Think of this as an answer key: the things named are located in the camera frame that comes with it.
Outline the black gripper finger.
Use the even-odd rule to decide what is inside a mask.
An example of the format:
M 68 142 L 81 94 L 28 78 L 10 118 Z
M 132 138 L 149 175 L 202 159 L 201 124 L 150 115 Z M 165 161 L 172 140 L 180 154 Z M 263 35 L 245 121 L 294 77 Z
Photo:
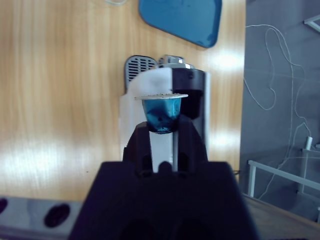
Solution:
M 204 141 L 189 117 L 178 118 L 172 140 L 174 172 L 194 173 L 200 163 L 208 161 Z
M 136 125 L 123 149 L 123 161 L 132 163 L 138 175 L 153 173 L 150 131 L 146 121 Z

